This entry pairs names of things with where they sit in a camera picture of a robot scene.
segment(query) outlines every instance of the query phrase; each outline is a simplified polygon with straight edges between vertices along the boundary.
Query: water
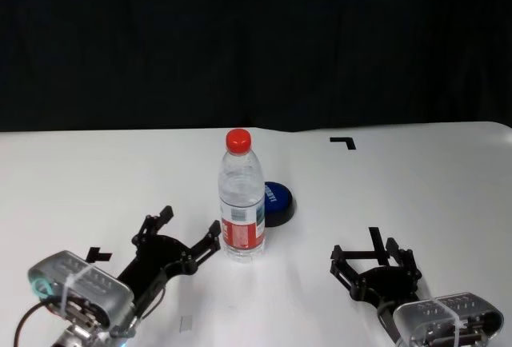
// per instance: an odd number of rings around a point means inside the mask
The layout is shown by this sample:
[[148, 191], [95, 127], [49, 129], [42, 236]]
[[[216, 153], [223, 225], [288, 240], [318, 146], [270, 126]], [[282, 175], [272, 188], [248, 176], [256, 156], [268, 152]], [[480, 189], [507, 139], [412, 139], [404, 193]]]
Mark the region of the water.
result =
[[218, 193], [224, 250], [237, 261], [252, 261], [265, 244], [265, 180], [252, 150], [245, 154], [226, 152], [218, 175]]

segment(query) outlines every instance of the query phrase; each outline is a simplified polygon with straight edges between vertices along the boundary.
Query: black curtain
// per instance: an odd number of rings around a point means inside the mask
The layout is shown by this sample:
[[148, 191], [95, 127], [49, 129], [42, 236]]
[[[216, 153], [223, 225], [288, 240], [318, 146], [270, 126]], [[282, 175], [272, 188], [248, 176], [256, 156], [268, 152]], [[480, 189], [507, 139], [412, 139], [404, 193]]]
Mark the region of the black curtain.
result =
[[512, 0], [0, 0], [0, 130], [512, 123]]

